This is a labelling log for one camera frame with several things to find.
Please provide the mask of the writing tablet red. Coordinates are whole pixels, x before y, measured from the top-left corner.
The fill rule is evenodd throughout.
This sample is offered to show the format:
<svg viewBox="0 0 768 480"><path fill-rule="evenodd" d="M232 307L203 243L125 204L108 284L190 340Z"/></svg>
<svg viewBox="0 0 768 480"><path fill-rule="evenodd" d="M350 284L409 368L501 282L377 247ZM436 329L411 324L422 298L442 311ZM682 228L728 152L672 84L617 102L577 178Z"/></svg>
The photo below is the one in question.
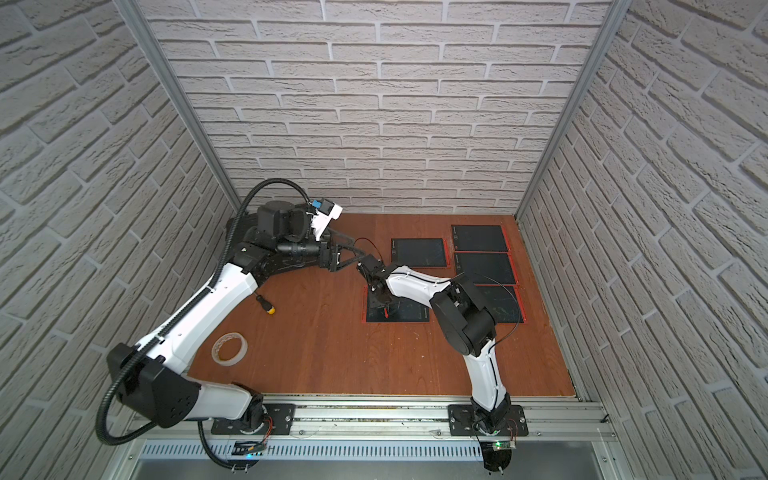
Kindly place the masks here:
<svg viewBox="0 0 768 480"><path fill-rule="evenodd" d="M382 310L374 306L372 295L366 289L366 308L364 322L369 324L398 324L428 323L430 320L430 310L428 307L402 297L393 297L389 304L390 318L385 319Z"/></svg>
<svg viewBox="0 0 768 480"><path fill-rule="evenodd" d="M446 268L450 265L441 238L393 238L391 258L412 268Z"/></svg>

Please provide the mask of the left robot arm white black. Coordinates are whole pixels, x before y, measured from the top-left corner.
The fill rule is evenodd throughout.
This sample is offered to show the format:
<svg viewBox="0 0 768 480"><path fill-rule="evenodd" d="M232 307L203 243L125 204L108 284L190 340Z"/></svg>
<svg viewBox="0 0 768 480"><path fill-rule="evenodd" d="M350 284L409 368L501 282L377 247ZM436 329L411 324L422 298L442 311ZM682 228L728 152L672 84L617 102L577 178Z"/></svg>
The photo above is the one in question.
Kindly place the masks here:
<svg viewBox="0 0 768 480"><path fill-rule="evenodd" d="M109 352L112 383L99 407L98 427L106 427L106 413L119 401L146 418L149 428L221 419L245 432L258 430L265 415L260 394L196 380L186 371L209 335L270 277L307 266L345 267L340 257L347 247L328 230L342 211L321 199L270 201L253 214L239 212L227 226L225 253L212 277L153 332Z"/></svg>

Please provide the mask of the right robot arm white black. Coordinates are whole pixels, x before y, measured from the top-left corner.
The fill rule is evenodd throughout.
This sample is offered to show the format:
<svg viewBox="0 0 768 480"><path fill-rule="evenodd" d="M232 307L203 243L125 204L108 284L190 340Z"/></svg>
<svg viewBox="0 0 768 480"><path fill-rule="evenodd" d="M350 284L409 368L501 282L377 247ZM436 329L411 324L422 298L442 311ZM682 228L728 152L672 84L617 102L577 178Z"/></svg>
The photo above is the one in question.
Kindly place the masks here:
<svg viewBox="0 0 768 480"><path fill-rule="evenodd" d="M496 324L487 298L465 275L441 278L405 265L386 265L371 255L357 264L377 301L405 298L428 307L450 346L461 354L471 382L474 421L493 433L511 409L496 357Z"/></svg>

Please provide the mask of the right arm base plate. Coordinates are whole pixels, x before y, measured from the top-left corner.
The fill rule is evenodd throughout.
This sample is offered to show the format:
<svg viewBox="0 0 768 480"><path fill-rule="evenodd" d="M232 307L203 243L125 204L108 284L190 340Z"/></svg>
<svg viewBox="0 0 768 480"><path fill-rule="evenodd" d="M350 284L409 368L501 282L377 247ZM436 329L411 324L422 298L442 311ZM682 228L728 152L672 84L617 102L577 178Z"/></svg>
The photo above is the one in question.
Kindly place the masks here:
<svg viewBox="0 0 768 480"><path fill-rule="evenodd" d="M520 405L502 405L492 413L473 404L447 407L451 436L526 437L529 435L525 412Z"/></svg>

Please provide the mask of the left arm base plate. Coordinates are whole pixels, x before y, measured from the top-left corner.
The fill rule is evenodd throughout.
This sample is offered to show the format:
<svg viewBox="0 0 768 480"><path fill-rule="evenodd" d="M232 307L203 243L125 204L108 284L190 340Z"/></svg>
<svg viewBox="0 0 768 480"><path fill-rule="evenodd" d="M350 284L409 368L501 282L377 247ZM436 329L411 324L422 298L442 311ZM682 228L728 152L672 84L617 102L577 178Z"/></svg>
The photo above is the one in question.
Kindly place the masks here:
<svg viewBox="0 0 768 480"><path fill-rule="evenodd" d="M215 419L213 435L288 435L293 424L296 405L290 403L260 404L246 419Z"/></svg>

